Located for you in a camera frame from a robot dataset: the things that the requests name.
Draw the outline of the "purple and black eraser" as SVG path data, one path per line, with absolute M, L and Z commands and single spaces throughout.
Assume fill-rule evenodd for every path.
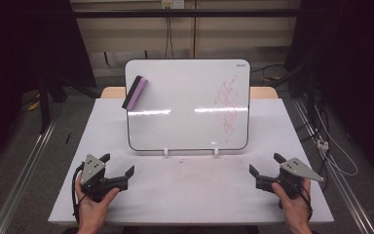
M 122 107 L 127 111 L 134 110 L 137 100 L 140 97 L 143 89 L 147 85 L 148 80 L 142 76 L 136 76 L 126 98 L 122 104 Z

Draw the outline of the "black horizontal bar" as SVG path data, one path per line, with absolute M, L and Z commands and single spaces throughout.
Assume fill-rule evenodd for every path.
M 107 18 L 287 18 L 299 17 L 303 12 L 295 9 L 263 9 L 263 10 L 114 10 L 75 11 L 78 19 Z

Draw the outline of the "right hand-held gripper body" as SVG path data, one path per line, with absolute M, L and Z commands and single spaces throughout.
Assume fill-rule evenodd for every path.
M 294 199 L 304 188 L 303 179 L 308 178 L 324 182 L 324 178 L 313 171 L 298 158 L 289 160 L 279 159 L 280 173 L 278 183 L 284 189 L 288 197 Z

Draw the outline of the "black metal stand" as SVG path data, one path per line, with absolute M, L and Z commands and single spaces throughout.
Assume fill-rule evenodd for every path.
M 100 93 L 92 91 L 87 86 L 75 81 L 72 76 L 59 72 L 41 69 L 38 74 L 37 82 L 41 108 L 41 134 L 50 127 L 52 120 L 48 96 L 51 96 L 54 102 L 66 102 L 67 94 L 63 88 L 72 87 L 74 90 L 89 98 L 100 97 Z

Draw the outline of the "person's right hand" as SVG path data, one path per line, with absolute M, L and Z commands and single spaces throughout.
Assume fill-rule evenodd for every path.
M 290 226 L 309 226 L 310 210 L 304 198 L 309 199 L 310 197 L 311 182 L 305 178 L 303 180 L 303 185 L 303 196 L 298 197 L 296 199 L 290 199 L 278 183 L 274 182 L 272 184 L 272 187 L 276 195 L 279 197 L 281 201 L 282 212 L 288 229 Z

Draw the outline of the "person's left hand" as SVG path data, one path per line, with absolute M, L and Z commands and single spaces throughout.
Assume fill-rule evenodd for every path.
M 119 188 L 113 188 L 110 190 L 105 197 L 102 199 L 101 202 L 97 203 L 91 200 L 90 198 L 86 197 L 85 194 L 82 192 L 80 186 L 81 177 L 78 176 L 75 184 L 75 192 L 80 200 L 79 204 L 79 228 L 81 227 L 89 227 L 89 228 L 102 228 L 105 219 L 107 217 L 108 208 L 115 197 L 120 192 Z

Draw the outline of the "white wall socket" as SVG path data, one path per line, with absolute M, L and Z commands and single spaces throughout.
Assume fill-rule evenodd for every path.
M 161 0 L 162 8 L 166 10 L 182 10 L 185 8 L 184 0 Z

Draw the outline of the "dark curtain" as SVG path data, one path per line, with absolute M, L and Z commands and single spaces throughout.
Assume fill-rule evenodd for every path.
M 348 132 L 374 167 L 374 0 L 301 0 L 330 7 L 338 20 L 319 58 L 317 78 Z
M 0 0 L 0 151 L 21 97 L 44 84 L 56 100 L 63 86 L 95 87 L 70 0 Z

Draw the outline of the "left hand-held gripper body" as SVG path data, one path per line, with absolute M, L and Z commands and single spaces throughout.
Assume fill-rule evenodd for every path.
M 80 186 L 84 194 L 95 202 L 100 202 L 110 191 L 106 188 L 106 181 L 109 178 L 104 176 L 106 163 L 101 162 L 92 154 L 87 156 L 84 163 Z

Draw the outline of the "wooden table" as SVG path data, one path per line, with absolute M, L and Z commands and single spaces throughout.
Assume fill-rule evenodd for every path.
M 101 93 L 101 98 L 125 98 L 126 89 L 124 87 L 107 87 Z M 276 90 L 272 87 L 251 87 L 251 98 L 278 98 Z

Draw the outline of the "aluminium floor rail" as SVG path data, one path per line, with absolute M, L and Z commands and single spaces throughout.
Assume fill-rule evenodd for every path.
M 56 125 L 56 119 L 52 120 L 46 130 L 39 135 L 28 159 L 22 168 L 20 175 L 18 176 L 13 188 L 5 200 L 3 206 L 0 209 L 0 234 L 6 234 L 9 224 L 20 204 L 21 198 L 26 190 L 29 181 L 43 155 L 43 152 L 50 140 L 54 128 Z
M 295 100 L 293 103 L 301 120 L 303 121 L 304 128 L 309 133 L 309 136 L 313 140 L 322 139 L 319 131 L 308 120 L 307 107 L 304 105 L 303 101 Z M 359 232 L 361 234 L 374 234 L 374 226 L 371 223 L 365 209 L 348 184 L 346 174 L 341 171 L 331 154 L 326 155 L 322 149 L 318 151 L 318 154 L 320 159 L 324 160 L 324 165 L 327 172 L 334 181 L 343 201 L 345 202 L 352 218 L 355 221 L 356 226 L 359 229 Z

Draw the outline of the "white whiteboard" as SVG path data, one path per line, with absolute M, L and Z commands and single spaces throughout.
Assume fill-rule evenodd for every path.
M 133 59 L 126 89 L 146 80 L 127 112 L 136 151 L 240 150 L 247 146 L 250 64 L 245 59 Z

